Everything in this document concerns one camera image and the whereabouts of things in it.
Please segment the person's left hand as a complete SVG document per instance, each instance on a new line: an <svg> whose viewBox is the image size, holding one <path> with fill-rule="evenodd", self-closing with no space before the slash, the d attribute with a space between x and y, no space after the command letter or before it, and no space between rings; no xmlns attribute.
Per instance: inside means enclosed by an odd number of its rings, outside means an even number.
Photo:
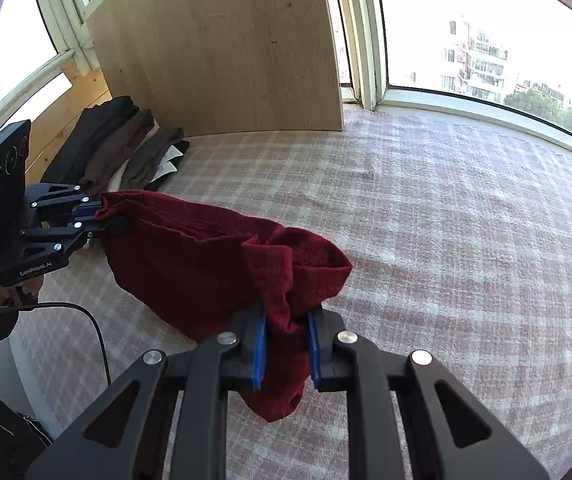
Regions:
<svg viewBox="0 0 572 480"><path fill-rule="evenodd" d="M0 310L23 309L38 304L38 295L43 284L43 275L10 287L0 284Z"/></svg>

